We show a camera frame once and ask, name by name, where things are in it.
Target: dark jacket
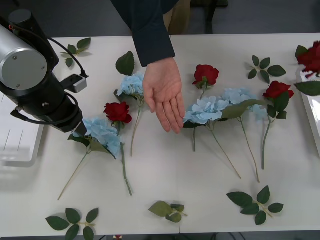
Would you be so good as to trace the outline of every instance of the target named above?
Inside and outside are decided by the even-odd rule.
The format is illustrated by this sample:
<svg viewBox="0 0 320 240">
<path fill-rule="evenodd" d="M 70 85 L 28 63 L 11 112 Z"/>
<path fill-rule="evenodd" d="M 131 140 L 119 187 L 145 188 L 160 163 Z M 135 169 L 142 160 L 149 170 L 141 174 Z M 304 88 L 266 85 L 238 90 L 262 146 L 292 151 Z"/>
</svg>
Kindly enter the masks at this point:
<svg viewBox="0 0 320 240">
<path fill-rule="evenodd" d="M 111 0 L 132 31 L 133 41 L 142 67 L 175 57 L 163 15 L 178 0 Z"/>
</svg>

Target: white tray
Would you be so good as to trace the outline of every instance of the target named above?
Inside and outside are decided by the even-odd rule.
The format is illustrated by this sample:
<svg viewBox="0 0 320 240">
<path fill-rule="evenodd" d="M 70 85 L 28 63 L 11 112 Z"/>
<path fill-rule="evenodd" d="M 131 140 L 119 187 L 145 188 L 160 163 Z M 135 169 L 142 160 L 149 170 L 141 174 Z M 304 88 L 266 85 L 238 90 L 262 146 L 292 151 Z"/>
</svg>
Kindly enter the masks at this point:
<svg viewBox="0 0 320 240">
<path fill-rule="evenodd" d="M 311 72 L 302 72 L 303 69 L 304 66 L 301 66 L 296 71 L 296 79 L 298 83 L 312 81 L 316 79 L 315 76 L 312 76 L 307 79 L 305 75 L 310 74 Z M 301 95 L 306 109 L 306 114 L 308 116 L 309 123 L 312 129 L 315 144 L 320 156 L 320 96 L 307 96 L 303 93 L 301 93 Z"/>
<path fill-rule="evenodd" d="M 0 161 L 30 162 L 37 157 L 43 125 L 10 115 L 16 105 L 0 92 Z M 23 112 L 28 118 L 32 116 Z"/>
</svg>

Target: flower stem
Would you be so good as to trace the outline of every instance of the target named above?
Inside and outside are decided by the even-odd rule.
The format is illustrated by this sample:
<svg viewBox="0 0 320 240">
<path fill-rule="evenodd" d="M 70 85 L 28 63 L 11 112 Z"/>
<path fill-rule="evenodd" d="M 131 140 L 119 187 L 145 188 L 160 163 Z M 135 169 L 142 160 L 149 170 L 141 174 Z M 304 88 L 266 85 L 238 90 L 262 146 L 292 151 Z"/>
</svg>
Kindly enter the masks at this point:
<svg viewBox="0 0 320 240">
<path fill-rule="evenodd" d="M 249 140 L 248 140 L 248 137 L 247 137 L 247 133 L 246 133 L 246 130 L 245 130 L 245 126 L 244 126 L 244 123 L 243 123 L 242 117 L 240 117 L 240 123 L 241 123 L 242 129 L 243 129 L 244 135 L 245 135 L 246 143 L 248 144 L 248 147 L 249 147 L 249 150 L 250 150 L 251 156 L 252 156 L 253 161 L 254 161 L 254 165 L 255 165 L 255 173 L 256 173 L 256 179 L 257 179 L 258 183 L 260 183 L 259 174 L 258 174 L 257 162 L 256 162 L 256 159 L 255 159 L 255 157 L 254 157 L 254 154 L 253 154 L 253 153 L 252 153 L 252 151 L 251 151 L 251 147 L 250 147 L 250 145 L 249 145 Z"/>
<path fill-rule="evenodd" d="M 205 91 L 207 90 L 207 83 L 205 82 L 204 85 L 203 85 L 203 93 L 201 94 L 201 97 L 200 99 L 203 98 L 204 94 L 205 94 Z"/>
<path fill-rule="evenodd" d="M 67 186 L 69 185 L 70 181 L 72 180 L 72 178 L 74 177 L 74 175 L 75 175 L 76 172 L 78 171 L 80 165 L 81 165 L 82 162 L 85 160 L 86 156 L 87 156 L 88 154 L 90 154 L 90 153 L 91 153 L 91 151 L 87 151 L 87 152 L 85 153 L 84 157 L 82 158 L 82 160 L 81 160 L 81 162 L 79 163 L 79 165 L 76 167 L 76 169 L 75 169 L 74 173 L 72 174 L 72 176 L 70 177 L 69 181 L 68 181 L 68 182 L 66 183 L 66 185 L 64 186 L 64 188 L 63 188 L 63 190 L 62 190 L 62 192 L 61 192 L 61 194 L 60 194 L 60 196 L 59 196 L 59 198 L 58 198 L 58 201 L 60 200 L 60 198 L 61 198 L 62 195 L 64 194 Z"/>
<path fill-rule="evenodd" d="M 122 169 L 123 169 L 123 178 L 125 181 L 125 184 L 128 188 L 130 196 L 132 196 L 131 188 L 129 185 L 129 181 L 127 179 L 127 172 L 126 172 L 126 159 L 125 159 L 125 150 L 124 150 L 124 144 L 121 143 L 121 153 L 122 153 Z"/>
<path fill-rule="evenodd" d="M 136 117 L 134 129 L 133 129 L 133 134 L 132 134 L 132 139 L 131 139 L 131 149 L 130 149 L 130 156 L 131 157 L 132 157 L 134 138 L 135 138 L 136 131 L 137 131 L 138 119 L 139 119 L 139 116 L 140 116 L 141 108 L 142 108 L 142 105 L 139 105 L 138 116 Z"/>
<path fill-rule="evenodd" d="M 240 179 L 242 179 L 241 176 L 240 176 L 240 174 L 239 174 L 238 171 L 236 170 L 235 166 L 232 164 L 230 158 L 229 158 L 228 155 L 226 154 L 225 150 L 222 148 L 222 146 L 221 146 L 220 143 L 218 142 L 218 140 L 217 140 L 217 138 L 216 138 L 216 136 L 215 136 L 215 134 L 214 134 L 214 131 L 211 131 L 211 133 L 212 133 L 214 139 L 216 140 L 217 144 L 219 145 L 219 147 L 220 147 L 221 150 L 223 151 L 224 155 L 225 155 L 226 158 L 229 160 L 231 166 L 232 166 L 233 169 L 235 170 L 235 172 L 236 172 L 236 174 L 238 175 L 238 177 L 239 177 Z"/>
<path fill-rule="evenodd" d="M 268 116 L 268 119 L 269 119 L 269 124 L 268 124 L 268 127 L 266 129 L 266 132 L 265 132 L 265 135 L 264 135 L 264 138 L 263 138 L 263 144 L 262 144 L 262 170 L 265 170 L 265 146 L 266 146 L 266 139 L 267 139 L 267 135 L 268 135 L 268 132 L 269 132 L 269 129 L 270 129 L 270 125 L 272 123 L 270 117 Z"/>
<path fill-rule="evenodd" d="M 193 151 L 196 152 L 196 127 L 193 129 Z"/>
</svg>

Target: white table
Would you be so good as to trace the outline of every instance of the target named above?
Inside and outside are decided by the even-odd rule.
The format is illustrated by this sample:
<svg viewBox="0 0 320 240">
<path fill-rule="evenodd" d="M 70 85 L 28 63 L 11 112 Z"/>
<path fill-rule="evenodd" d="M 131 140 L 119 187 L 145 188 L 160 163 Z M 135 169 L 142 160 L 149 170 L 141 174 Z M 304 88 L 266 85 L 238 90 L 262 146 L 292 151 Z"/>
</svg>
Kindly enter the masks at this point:
<svg viewBox="0 0 320 240">
<path fill-rule="evenodd" d="M 272 78 L 295 81 L 297 45 L 311 46 L 320 34 L 281 35 L 207 35 L 173 36 L 176 61 L 183 81 L 186 106 L 201 92 L 193 85 L 198 64 L 209 64 L 220 71 L 216 86 L 207 95 L 220 95 L 227 87 L 249 87 L 261 95 L 268 85 L 258 77 L 249 80 L 247 64 L 252 55 L 271 57 L 271 64 L 282 65 L 287 74 Z M 64 46 L 81 38 L 59 38 Z M 54 46 L 56 52 L 63 52 Z M 113 92 L 122 75 L 116 60 L 133 51 L 136 71 L 142 69 L 131 37 L 95 37 L 86 57 L 79 57 L 85 67 L 88 87 L 77 94 L 85 117 L 104 116 L 106 103 L 116 102 Z M 63 58 L 55 70 L 62 80 L 79 73 L 69 70 Z M 59 236 L 45 218 L 62 213 L 65 208 L 87 212 L 99 207 L 97 235 L 104 234 L 177 234 L 235 231 L 282 231 L 320 229 L 320 159 L 300 94 L 287 108 L 288 119 L 279 120 L 270 129 L 266 144 L 266 169 L 260 168 L 261 138 L 264 124 L 254 117 L 245 119 L 253 154 L 259 165 L 261 183 L 255 178 L 254 165 L 241 126 L 237 121 L 220 123 L 216 135 L 242 176 L 240 180 L 206 129 L 197 130 L 197 152 L 192 151 L 192 131 L 180 135 L 165 133 L 155 114 L 147 110 L 141 116 L 133 157 L 130 141 L 133 123 L 126 126 L 127 177 L 132 185 L 130 197 L 123 180 L 122 164 L 110 155 L 93 152 L 60 201 L 57 198 L 79 164 L 85 150 L 79 143 L 67 141 L 68 134 L 50 127 L 44 129 L 38 159 L 28 168 L 2 167 L 0 172 L 0 235 Z M 133 119 L 137 108 L 131 104 Z M 262 226 L 255 226 L 252 216 L 240 214 L 240 208 L 226 196 L 239 190 L 255 195 L 266 185 L 271 201 L 284 204 L 284 210 Z M 178 201 L 185 204 L 181 224 L 173 224 L 148 212 L 156 201 Z"/>
</svg>

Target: loose leaf sprig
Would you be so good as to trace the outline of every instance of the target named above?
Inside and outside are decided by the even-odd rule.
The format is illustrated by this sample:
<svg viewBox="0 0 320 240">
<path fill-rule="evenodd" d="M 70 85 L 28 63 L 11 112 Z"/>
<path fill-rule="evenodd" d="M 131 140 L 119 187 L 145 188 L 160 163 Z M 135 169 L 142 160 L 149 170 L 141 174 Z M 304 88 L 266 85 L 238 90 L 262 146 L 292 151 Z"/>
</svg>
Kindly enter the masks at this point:
<svg viewBox="0 0 320 240">
<path fill-rule="evenodd" d="M 153 214 L 162 217 L 173 223 L 179 223 L 183 216 L 188 216 L 184 213 L 185 206 L 180 204 L 169 205 L 165 201 L 157 201 L 149 209 Z"/>
<path fill-rule="evenodd" d="M 255 67 L 253 67 L 253 70 L 249 73 L 248 78 L 249 79 L 253 79 L 256 77 L 258 71 L 260 71 L 260 74 L 262 76 L 262 78 L 264 79 L 264 81 L 267 84 L 270 84 L 270 76 L 273 77 L 281 77 L 283 75 L 285 75 L 287 72 L 286 70 L 284 70 L 284 68 L 280 65 L 274 65 L 274 66 L 270 66 L 270 57 L 263 59 L 261 62 L 259 60 L 259 58 L 255 55 L 252 56 L 252 61 Z"/>
<path fill-rule="evenodd" d="M 78 43 L 76 44 L 76 47 L 78 49 L 74 45 L 70 45 L 70 44 L 68 45 L 67 49 L 74 56 L 78 56 L 79 53 L 82 53 L 88 49 L 88 46 L 90 45 L 90 43 L 91 43 L 91 37 L 88 37 L 78 41 Z M 61 52 L 61 54 L 69 55 L 67 52 Z M 65 64 L 67 65 L 68 68 L 71 68 L 71 66 L 74 64 L 74 59 L 72 57 L 67 57 L 65 59 Z"/>
<path fill-rule="evenodd" d="M 49 216 L 45 220 L 56 231 L 62 231 L 67 229 L 70 224 L 73 224 L 65 234 L 65 240 L 73 240 L 78 235 L 80 226 L 85 225 L 83 229 L 83 236 L 85 240 L 93 240 L 95 237 L 92 227 L 95 226 L 92 222 L 97 218 L 99 209 L 95 208 L 91 210 L 86 216 L 86 222 L 80 222 L 81 217 L 77 210 L 73 208 L 65 209 L 65 216 L 68 221 L 58 216 Z"/>
<path fill-rule="evenodd" d="M 257 195 L 256 201 L 247 193 L 236 191 L 227 194 L 228 198 L 239 207 L 243 208 L 240 212 L 244 215 L 256 215 L 255 225 L 262 225 L 267 220 L 267 214 L 272 218 L 270 213 L 280 213 L 284 205 L 281 203 L 273 203 L 268 208 L 265 204 L 270 200 L 270 189 L 268 186 L 263 188 Z"/>
</svg>

